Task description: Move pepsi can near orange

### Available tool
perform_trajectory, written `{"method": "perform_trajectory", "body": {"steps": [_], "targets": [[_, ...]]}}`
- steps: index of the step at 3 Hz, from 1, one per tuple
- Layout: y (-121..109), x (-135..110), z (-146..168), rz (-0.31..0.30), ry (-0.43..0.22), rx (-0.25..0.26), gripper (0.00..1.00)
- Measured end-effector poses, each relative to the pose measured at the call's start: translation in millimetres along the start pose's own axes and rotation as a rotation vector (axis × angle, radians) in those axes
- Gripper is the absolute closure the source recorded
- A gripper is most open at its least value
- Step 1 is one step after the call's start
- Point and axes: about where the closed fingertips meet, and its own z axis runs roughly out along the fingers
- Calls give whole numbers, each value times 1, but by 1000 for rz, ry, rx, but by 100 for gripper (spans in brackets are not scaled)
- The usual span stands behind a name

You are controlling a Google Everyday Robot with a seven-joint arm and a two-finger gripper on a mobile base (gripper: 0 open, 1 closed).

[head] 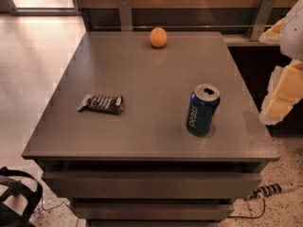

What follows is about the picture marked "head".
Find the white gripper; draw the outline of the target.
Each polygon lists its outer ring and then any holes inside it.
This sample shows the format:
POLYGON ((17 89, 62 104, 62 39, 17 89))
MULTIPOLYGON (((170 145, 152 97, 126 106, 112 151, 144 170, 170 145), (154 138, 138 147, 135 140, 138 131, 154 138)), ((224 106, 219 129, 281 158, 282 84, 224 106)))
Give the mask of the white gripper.
POLYGON ((260 122, 275 125, 303 98, 303 0, 298 0, 285 19, 263 32, 258 41, 280 44, 281 53, 293 59, 285 67, 275 67, 261 105, 260 122))

